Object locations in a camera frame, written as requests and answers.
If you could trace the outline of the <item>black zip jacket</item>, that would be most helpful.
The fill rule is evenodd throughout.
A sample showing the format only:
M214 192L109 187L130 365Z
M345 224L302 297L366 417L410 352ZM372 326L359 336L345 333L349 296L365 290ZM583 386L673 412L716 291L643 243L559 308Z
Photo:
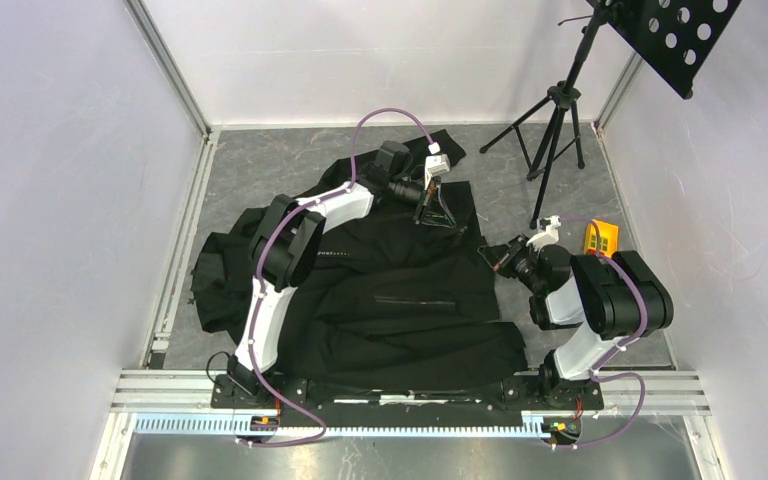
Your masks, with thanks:
M471 186L445 184L451 228L416 224L384 199L327 232L293 295L274 371L367 389L460 390L527 368L517 326L502 319L495 274L479 254Z

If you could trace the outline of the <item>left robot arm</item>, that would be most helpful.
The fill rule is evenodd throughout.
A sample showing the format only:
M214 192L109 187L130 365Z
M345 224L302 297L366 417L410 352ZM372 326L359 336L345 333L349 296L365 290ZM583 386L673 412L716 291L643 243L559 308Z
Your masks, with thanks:
M399 156L409 154L403 145L387 141L362 168L351 156L350 177L339 186L311 197L278 195L267 208L249 247L254 273L243 338L227 364L227 376L248 406L262 407L273 397L274 381L264 373L277 362L286 312L313 270L323 235L366 217L387 196L414 206L413 221L420 224L440 196L440 176L451 168L448 155L431 141L420 163L421 178L409 181L397 165Z

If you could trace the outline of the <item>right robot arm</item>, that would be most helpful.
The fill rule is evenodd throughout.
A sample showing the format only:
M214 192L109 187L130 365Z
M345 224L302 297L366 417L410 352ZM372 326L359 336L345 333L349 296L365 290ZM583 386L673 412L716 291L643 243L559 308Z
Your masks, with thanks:
M599 370L617 353L673 321L670 294L636 251L574 255L518 236L478 253L492 271L530 291L539 329L573 332L538 370L538 396L551 408L566 406L578 389L599 382Z

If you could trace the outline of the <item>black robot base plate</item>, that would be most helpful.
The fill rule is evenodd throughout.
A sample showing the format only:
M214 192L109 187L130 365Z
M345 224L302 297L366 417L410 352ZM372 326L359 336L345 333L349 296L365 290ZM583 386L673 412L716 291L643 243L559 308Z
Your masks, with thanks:
M253 410L279 426L512 426L523 415L572 418L605 407L591 381L546 386L534 373L461 390L360 389L288 376L271 379L277 398L263 387L253 394L226 374L213 383L210 405Z

